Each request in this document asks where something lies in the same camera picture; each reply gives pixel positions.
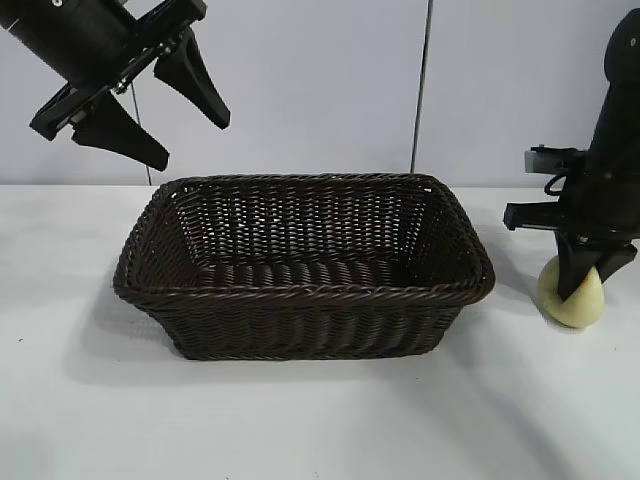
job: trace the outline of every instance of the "brown woven basket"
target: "brown woven basket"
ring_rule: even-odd
[[[163,185],[113,284],[189,359],[287,360],[428,352],[494,282],[446,186],[372,174]]]

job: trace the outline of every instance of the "white table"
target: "white table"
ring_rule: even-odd
[[[145,187],[0,187],[0,478],[640,478],[640,264],[575,334],[531,300],[553,235],[460,189],[495,292],[441,346],[366,362],[192,363],[110,291]]]

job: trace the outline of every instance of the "yellow ball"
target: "yellow ball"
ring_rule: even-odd
[[[540,306],[555,320],[571,328],[586,328],[602,317],[605,298],[598,270],[594,267],[580,287],[563,302],[558,295],[560,261],[552,258],[538,278]]]

